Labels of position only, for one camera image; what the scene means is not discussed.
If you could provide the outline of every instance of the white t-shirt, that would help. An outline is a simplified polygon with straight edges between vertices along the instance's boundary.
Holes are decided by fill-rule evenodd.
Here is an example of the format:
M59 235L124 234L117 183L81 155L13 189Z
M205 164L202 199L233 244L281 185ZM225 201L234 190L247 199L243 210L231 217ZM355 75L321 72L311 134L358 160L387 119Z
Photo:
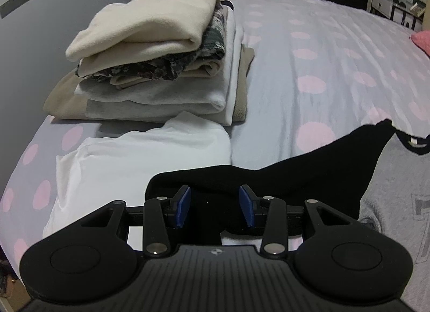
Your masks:
M230 139L212 121L182 112L163 127L131 131L118 138L87 138L57 156L57 189L44 237L113 200L143 205L150 179L158 173L231 163ZM131 228L128 243L141 249L141 229Z

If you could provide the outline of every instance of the polka dot duvet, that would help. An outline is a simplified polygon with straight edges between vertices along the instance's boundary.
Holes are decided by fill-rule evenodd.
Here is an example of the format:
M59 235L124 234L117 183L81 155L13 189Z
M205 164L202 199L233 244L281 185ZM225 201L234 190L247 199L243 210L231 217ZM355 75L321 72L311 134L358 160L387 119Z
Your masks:
M430 133L430 60L409 39L413 31L320 0L230 1L255 50L246 121L226 128L233 165L259 169L387 117L409 134ZM57 198L56 156L87 137L157 126L46 118L0 201L0 244L16 271Z

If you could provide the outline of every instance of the gray t-shirt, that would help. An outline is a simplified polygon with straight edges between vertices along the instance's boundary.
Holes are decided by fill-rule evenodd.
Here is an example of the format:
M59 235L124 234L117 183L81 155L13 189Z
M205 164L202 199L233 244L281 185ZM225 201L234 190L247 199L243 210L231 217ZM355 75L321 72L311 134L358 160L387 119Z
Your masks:
M384 147L360 201L359 221L409 251L414 271L402 300L416 311L429 312L430 144L417 145L406 136L394 134Z

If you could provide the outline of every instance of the logo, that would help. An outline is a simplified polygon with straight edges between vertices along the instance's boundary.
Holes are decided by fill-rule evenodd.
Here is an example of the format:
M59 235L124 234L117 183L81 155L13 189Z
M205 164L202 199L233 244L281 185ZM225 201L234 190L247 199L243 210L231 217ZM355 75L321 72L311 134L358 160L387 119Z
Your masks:
M221 249L215 248L212 249L211 251L209 251L211 254L214 254L215 256L221 255L224 251L222 251Z
M430 196L412 195L414 220L425 221L425 231L415 263L426 262L430 256Z

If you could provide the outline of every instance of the metal bolt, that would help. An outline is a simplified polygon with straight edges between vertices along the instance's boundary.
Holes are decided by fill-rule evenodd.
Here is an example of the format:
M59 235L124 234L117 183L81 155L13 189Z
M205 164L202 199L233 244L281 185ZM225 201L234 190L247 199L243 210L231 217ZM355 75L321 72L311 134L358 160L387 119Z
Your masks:
M151 243L147 245L146 251L151 254L162 254L167 251L167 247L163 243Z
M269 243L264 246L264 251L269 254L281 254L285 251L285 247L279 243Z

